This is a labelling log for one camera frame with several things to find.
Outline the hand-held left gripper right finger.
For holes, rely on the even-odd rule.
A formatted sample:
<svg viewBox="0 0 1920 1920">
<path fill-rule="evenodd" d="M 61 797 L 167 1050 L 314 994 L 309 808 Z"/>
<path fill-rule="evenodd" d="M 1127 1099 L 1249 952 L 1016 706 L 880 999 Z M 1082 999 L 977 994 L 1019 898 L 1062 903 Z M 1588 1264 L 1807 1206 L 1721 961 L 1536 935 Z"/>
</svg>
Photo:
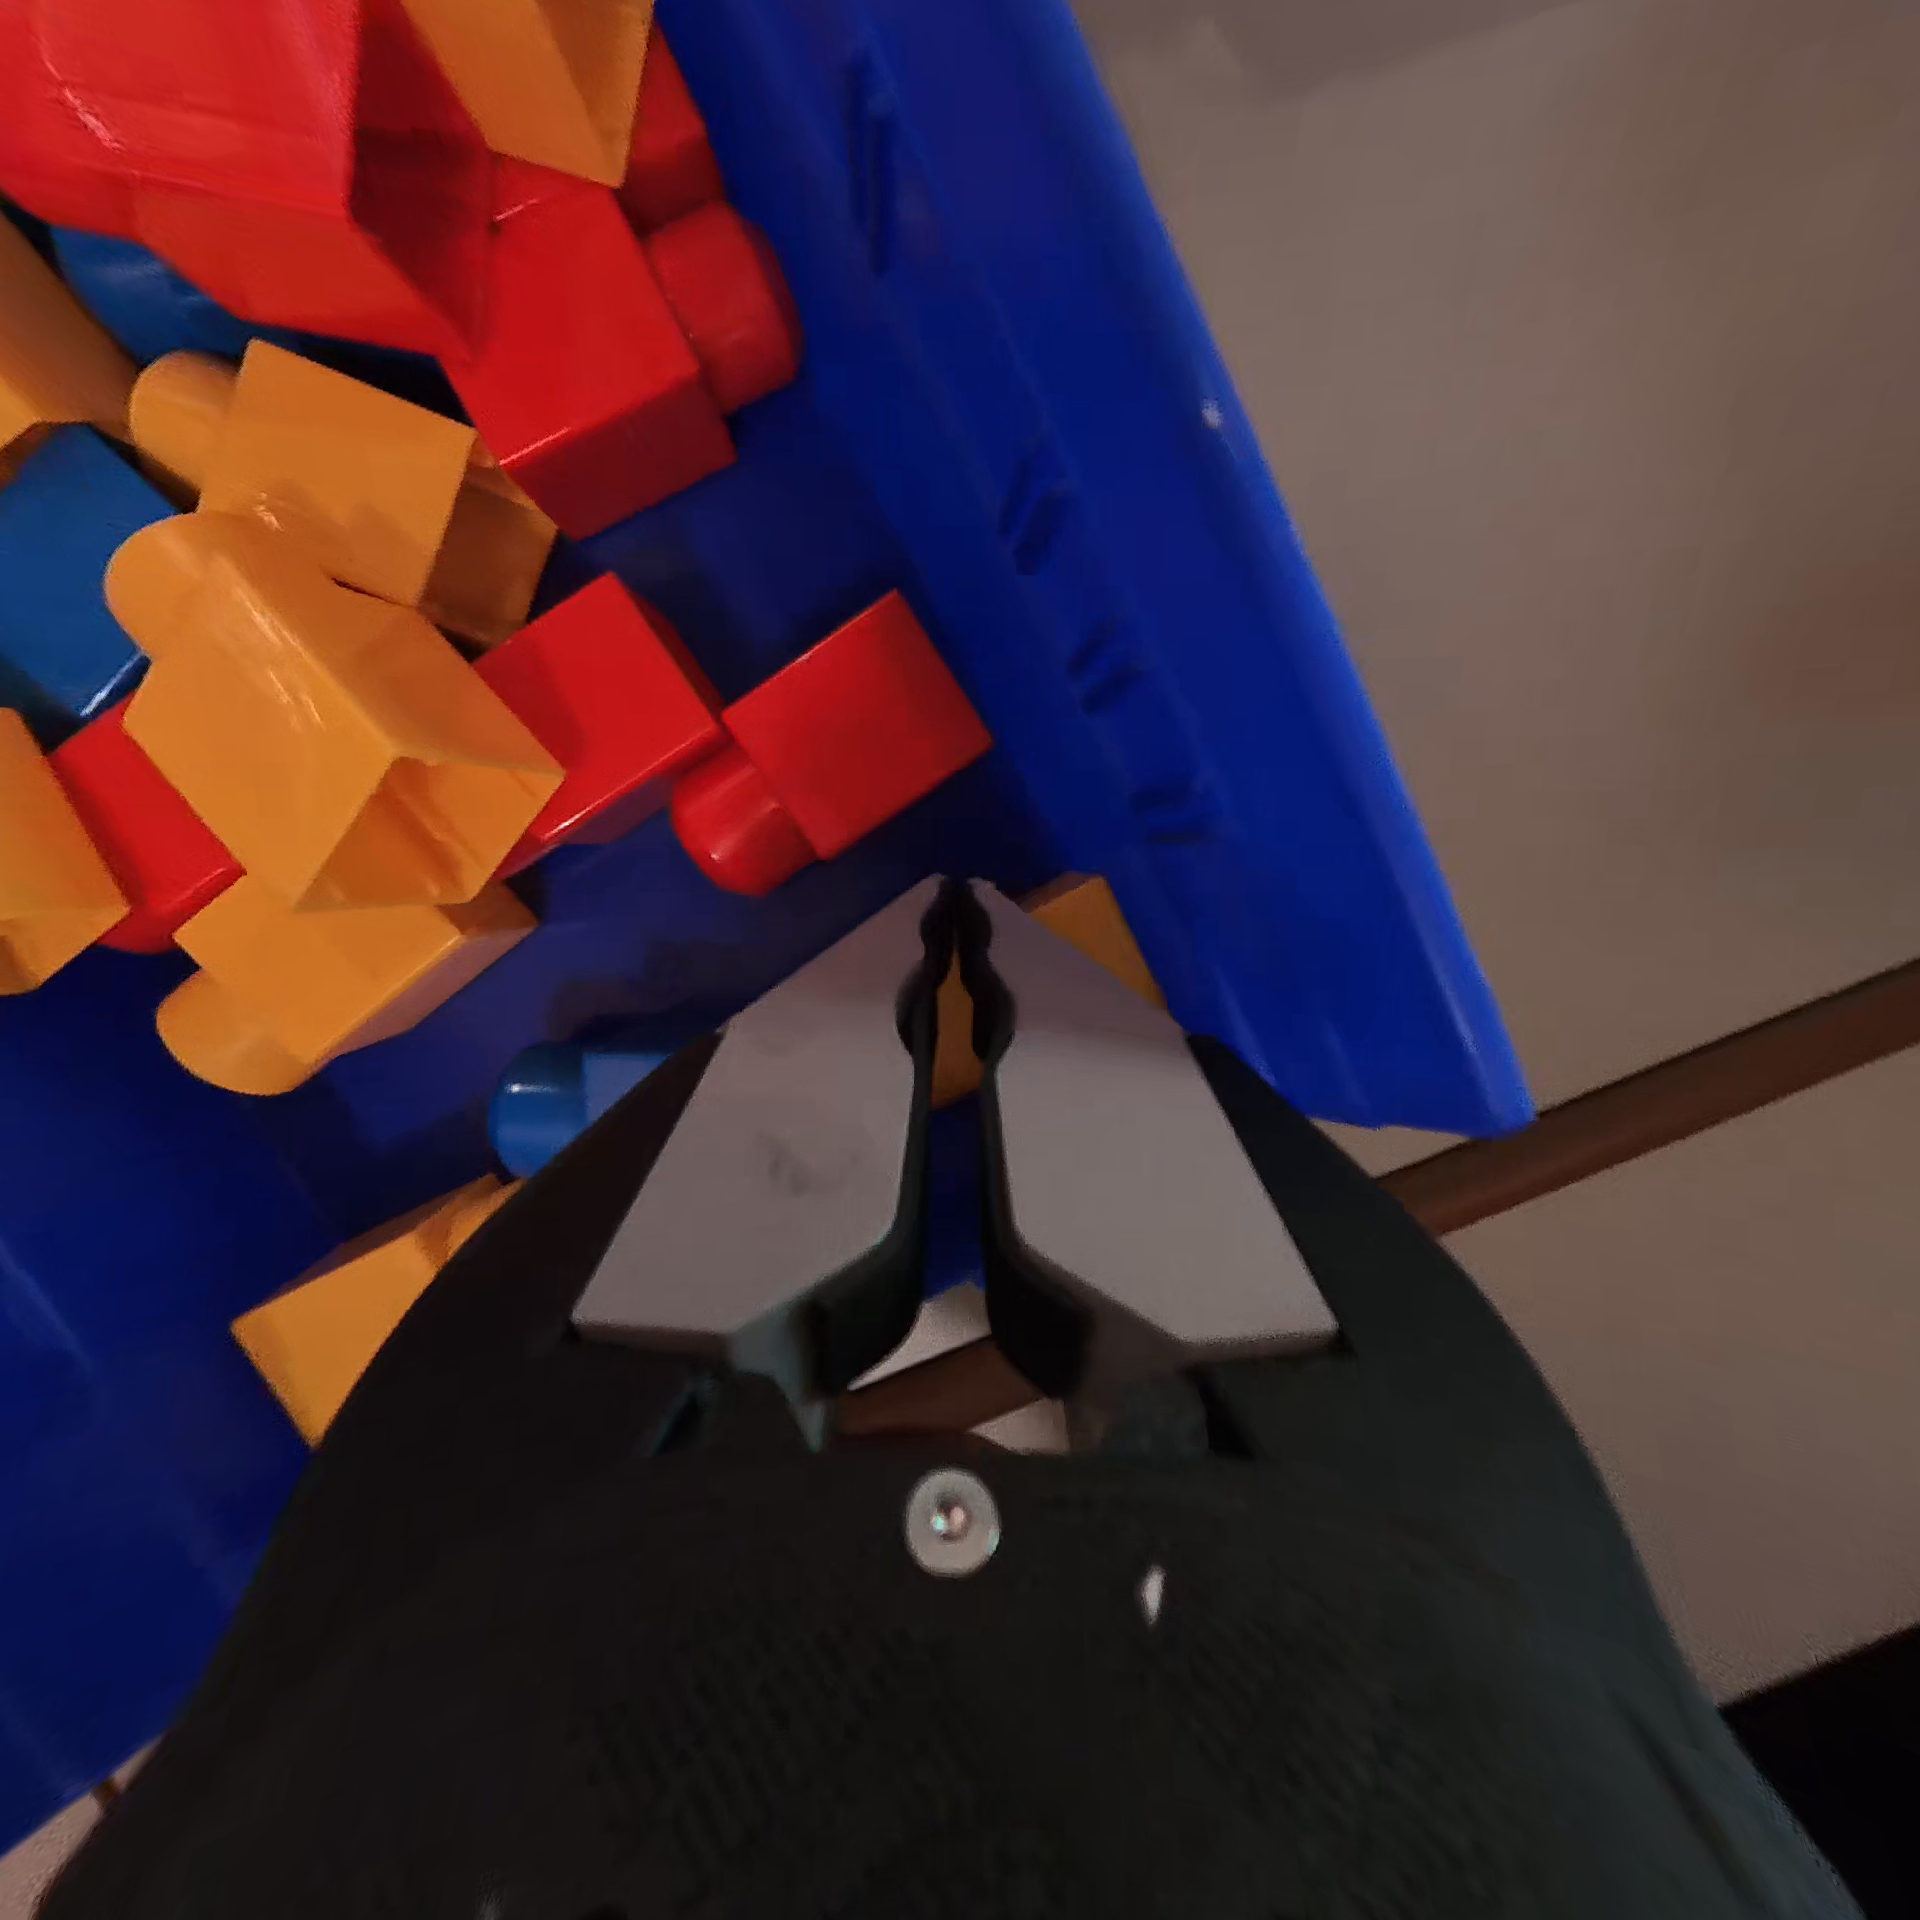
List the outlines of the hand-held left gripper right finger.
<svg viewBox="0 0 1920 1920">
<path fill-rule="evenodd" d="M 1046 1398 L 1298 1358 L 1336 1316 L 1187 1032 L 985 883 L 962 888 L 993 1339 Z"/>
</svg>

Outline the pile of mega blocks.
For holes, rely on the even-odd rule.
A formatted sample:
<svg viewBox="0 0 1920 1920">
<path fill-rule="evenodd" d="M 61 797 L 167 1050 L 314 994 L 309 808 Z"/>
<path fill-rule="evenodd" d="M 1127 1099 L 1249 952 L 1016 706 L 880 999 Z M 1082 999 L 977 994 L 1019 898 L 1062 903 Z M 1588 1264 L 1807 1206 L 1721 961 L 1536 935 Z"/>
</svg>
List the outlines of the pile of mega blocks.
<svg viewBox="0 0 1920 1920">
<path fill-rule="evenodd" d="M 128 536 L 131 741 L 240 875 L 191 908 L 174 1059 L 276 1097 L 534 931 L 510 875 L 668 808 L 768 893 L 993 732 L 903 594 L 727 705 L 553 536 L 716 478 L 805 334 L 655 3 L 7 3 L 2 190 L 240 320 L 433 357 L 453 421 L 257 340 L 123 387 L 194 509 Z"/>
</svg>

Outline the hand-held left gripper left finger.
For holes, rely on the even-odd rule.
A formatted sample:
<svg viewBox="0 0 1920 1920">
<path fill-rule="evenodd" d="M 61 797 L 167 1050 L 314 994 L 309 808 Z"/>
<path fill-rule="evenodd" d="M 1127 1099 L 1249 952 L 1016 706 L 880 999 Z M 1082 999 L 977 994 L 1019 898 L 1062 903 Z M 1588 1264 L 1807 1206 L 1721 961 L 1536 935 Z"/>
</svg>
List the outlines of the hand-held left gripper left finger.
<svg viewBox="0 0 1920 1920">
<path fill-rule="evenodd" d="M 910 1330 L 954 888 L 932 876 L 716 1039 L 575 1310 L 782 1391 L 810 1445 Z"/>
</svg>

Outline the blue plastic bin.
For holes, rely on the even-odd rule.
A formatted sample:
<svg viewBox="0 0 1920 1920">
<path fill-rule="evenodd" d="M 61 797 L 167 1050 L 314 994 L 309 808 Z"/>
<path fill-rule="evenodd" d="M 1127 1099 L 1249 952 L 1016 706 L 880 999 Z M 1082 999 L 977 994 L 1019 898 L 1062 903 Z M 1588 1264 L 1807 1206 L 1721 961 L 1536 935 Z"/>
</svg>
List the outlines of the blue plastic bin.
<svg viewBox="0 0 1920 1920">
<path fill-rule="evenodd" d="M 994 752 L 737 899 L 655 820 L 540 928 L 276 1099 L 157 1036 L 182 954 L 2 1000 L 2 1848 L 200 1679 L 304 1469 L 229 1326 L 475 1180 L 526 1045 L 713 1027 L 932 870 L 1105 876 L 1176 1020 L 1315 1120 L 1533 1117 L 1379 716 L 1063 3 L 667 3 L 805 369 L 737 462 L 559 562 L 723 692 L 906 591 Z"/>
</svg>

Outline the orange mega block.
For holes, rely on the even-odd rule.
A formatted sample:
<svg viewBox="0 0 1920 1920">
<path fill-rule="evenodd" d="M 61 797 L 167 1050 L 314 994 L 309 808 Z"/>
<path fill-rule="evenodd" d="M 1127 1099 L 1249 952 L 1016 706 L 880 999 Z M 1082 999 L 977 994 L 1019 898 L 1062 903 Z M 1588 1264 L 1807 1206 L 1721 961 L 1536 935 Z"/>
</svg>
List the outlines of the orange mega block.
<svg viewBox="0 0 1920 1920">
<path fill-rule="evenodd" d="M 1114 888 L 1102 876 L 1056 876 L 1049 885 L 1020 898 L 1020 912 L 1098 964 L 1151 1006 L 1166 1009 L 1166 994 L 1125 924 Z M 932 1078 L 932 1110 L 954 1108 L 981 1087 L 975 1050 L 975 1003 L 959 957 L 952 957 L 938 994 L 938 1048 Z"/>
</svg>

